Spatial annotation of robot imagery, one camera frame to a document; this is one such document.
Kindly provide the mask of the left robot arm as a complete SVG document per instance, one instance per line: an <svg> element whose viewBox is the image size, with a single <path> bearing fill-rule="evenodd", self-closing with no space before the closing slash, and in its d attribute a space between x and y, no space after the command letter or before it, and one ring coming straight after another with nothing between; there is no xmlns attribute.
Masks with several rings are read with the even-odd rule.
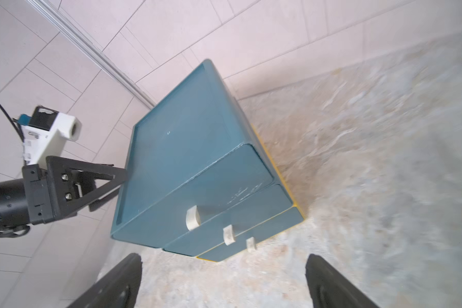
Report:
<svg viewBox="0 0 462 308"><path fill-rule="evenodd" d="M88 208L98 210L119 193L128 172L110 164L95 164L48 156L46 168L24 166L21 179L0 182L0 238L26 235L33 225L48 224Z"/></svg>

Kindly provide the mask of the teal three-drawer cabinet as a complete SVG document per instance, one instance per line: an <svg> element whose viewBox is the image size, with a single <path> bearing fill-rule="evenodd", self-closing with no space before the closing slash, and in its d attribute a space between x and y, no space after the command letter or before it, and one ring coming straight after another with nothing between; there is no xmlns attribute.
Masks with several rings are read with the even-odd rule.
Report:
<svg viewBox="0 0 462 308"><path fill-rule="evenodd" d="M112 239L221 262L304 214L211 60L134 127Z"/></svg>

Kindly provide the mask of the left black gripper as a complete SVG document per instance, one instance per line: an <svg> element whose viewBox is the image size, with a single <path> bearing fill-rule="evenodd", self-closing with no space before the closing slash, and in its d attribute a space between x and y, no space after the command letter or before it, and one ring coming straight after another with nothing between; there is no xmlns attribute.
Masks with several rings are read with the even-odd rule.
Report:
<svg viewBox="0 0 462 308"><path fill-rule="evenodd" d="M97 211L119 194L128 179L127 170L113 165L79 167L79 160L48 156L45 168L38 164L22 168L32 225L74 217L84 208Z"/></svg>

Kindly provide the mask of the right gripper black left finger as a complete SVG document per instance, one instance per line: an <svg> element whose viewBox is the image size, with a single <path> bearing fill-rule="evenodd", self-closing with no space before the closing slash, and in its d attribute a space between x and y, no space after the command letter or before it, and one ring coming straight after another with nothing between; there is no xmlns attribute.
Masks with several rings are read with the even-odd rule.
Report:
<svg viewBox="0 0 462 308"><path fill-rule="evenodd" d="M141 256L131 253L68 308L135 307L141 279Z"/></svg>

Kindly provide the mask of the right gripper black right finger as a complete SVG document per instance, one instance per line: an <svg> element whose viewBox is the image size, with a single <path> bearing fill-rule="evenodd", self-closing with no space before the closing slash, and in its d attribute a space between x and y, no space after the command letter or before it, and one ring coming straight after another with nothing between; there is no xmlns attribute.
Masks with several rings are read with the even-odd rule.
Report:
<svg viewBox="0 0 462 308"><path fill-rule="evenodd" d="M319 255L309 255L305 277L314 308L378 308L377 304Z"/></svg>

